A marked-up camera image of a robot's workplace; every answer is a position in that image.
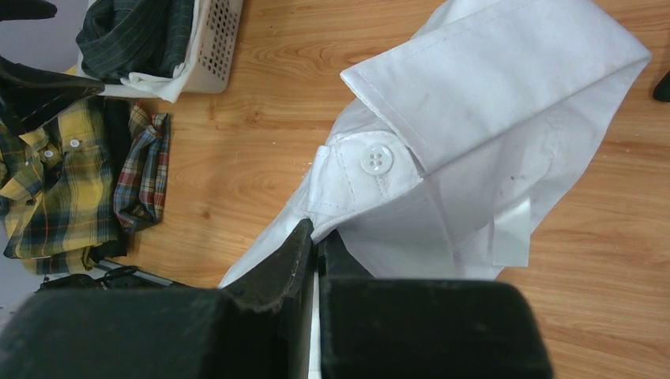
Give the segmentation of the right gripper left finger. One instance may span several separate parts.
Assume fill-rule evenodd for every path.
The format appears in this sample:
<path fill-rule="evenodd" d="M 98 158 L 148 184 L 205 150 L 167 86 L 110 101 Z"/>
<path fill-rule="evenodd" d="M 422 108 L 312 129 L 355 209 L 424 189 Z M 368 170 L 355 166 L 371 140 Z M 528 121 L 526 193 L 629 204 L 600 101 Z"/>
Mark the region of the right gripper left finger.
<path fill-rule="evenodd" d="M 312 223 L 219 290 L 48 289 L 1 334 L 4 378 L 306 378 Z"/>

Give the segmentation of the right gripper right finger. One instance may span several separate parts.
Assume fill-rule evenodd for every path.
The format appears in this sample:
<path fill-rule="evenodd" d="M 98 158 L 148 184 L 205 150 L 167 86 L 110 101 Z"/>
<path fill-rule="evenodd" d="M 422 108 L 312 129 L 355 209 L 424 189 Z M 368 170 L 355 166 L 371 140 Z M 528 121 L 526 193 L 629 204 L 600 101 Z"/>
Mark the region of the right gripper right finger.
<path fill-rule="evenodd" d="M 377 279 L 331 233 L 317 246 L 323 378 L 551 378 L 511 284 Z"/>

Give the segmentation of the white long sleeve shirt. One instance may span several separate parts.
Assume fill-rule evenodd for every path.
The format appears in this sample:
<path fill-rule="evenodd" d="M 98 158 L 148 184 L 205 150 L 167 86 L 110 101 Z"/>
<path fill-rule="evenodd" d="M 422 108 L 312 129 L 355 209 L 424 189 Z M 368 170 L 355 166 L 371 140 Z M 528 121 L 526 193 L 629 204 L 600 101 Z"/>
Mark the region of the white long sleeve shirt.
<path fill-rule="evenodd" d="M 591 1 L 448 1 L 407 42 L 341 74 L 355 99 L 224 288 L 313 231 L 309 375 L 319 369 L 318 244 L 337 232 L 377 279 L 497 281 L 582 176 L 651 58 Z"/>

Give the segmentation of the white plastic laundry basket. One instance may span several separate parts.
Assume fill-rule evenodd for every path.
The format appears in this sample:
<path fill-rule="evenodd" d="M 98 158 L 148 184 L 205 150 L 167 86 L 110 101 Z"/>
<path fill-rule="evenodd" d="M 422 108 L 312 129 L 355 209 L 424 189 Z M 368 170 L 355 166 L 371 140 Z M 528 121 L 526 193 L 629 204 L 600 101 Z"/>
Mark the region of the white plastic laundry basket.
<path fill-rule="evenodd" d="M 217 94 L 228 86 L 232 57 L 243 10 L 241 1 L 194 1 L 195 11 L 191 29 L 192 36 L 200 36 L 193 54 L 194 81 L 199 93 Z M 81 52 L 77 62 L 78 73 L 90 77 L 81 70 Z M 104 96 L 123 98 L 156 98 L 147 92 L 137 91 L 121 84 L 105 83 Z"/>

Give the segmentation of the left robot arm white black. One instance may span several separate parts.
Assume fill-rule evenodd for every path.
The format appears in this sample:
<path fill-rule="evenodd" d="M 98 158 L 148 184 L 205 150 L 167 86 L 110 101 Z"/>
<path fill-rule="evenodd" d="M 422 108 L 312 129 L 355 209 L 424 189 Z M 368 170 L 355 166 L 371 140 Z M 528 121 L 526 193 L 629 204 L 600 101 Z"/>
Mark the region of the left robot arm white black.
<path fill-rule="evenodd" d="M 18 137 L 46 125 L 77 101 L 99 95 L 104 88 L 102 81 L 1 58 L 1 122 Z"/>

